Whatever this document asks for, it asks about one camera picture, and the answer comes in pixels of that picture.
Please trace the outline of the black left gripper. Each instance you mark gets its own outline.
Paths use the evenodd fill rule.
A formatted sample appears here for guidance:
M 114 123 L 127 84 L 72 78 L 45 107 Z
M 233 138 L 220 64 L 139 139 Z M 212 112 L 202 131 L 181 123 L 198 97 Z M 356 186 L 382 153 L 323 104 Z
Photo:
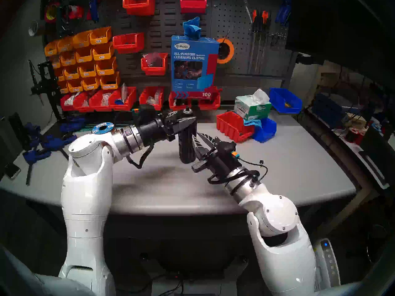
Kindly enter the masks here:
M 143 146 L 148 147 L 160 141 L 173 141 L 176 134 L 188 131 L 197 135 L 197 118 L 186 117 L 184 110 L 171 111 L 169 118 L 156 116 L 153 120 L 137 126 Z

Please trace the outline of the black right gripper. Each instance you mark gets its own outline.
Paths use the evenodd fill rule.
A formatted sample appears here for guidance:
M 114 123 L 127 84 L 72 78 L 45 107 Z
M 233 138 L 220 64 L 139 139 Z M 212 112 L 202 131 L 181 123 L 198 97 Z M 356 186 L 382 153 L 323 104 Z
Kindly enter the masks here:
M 213 176 L 208 182 L 230 182 L 238 178 L 239 162 L 232 152 L 236 150 L 235 142 L 224 142 L 218 137 L 198 132 L 192 135 L 192 145 L 196 158 L 199 160 L 192 165 L 194 173 L 205 169 Z

